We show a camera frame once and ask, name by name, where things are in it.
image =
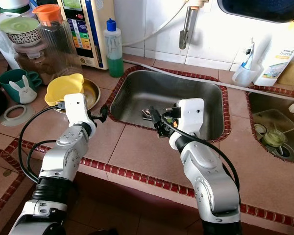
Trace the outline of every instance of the white plastic cup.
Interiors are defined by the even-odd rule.
[[[244,67],[240,66],[235,74],[233,74],[232,81],[234,85],[240,87],[248,87],[252,80],[256,77],[258,73],[258,67],[255,70],[247,70]]]

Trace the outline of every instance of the orange label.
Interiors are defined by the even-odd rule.
[[[278,58],[278,59],[284,59],[284,60],[289,59],[289,56],[286,56],[286,55],[276,55],[275,57]]]

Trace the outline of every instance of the yellow bowl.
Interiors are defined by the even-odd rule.
[[[47,87],[45,102],[54,106],[57,102],[64,101],[66,94],[84,93],[83,83],[84,77],[80,73],[57,77]]]

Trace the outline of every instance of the green mug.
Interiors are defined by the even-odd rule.
[[[20,104],[32,102],[37,96],[36,87],[42,83],[39,74],[34,71],[10,70],[0,76],[1,86],[15,102]]]

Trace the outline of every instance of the second sink basin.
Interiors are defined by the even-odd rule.
[[[214,140],[220,137],[224,130],[222,92],[214,84],[138,70],[126,77],[111,103],[110,113],[117,120],[153,128],[151,121],[143,120],[142,109],[152,105],[162,114],[178,100],[187,98],[204,100],[200,138]]]

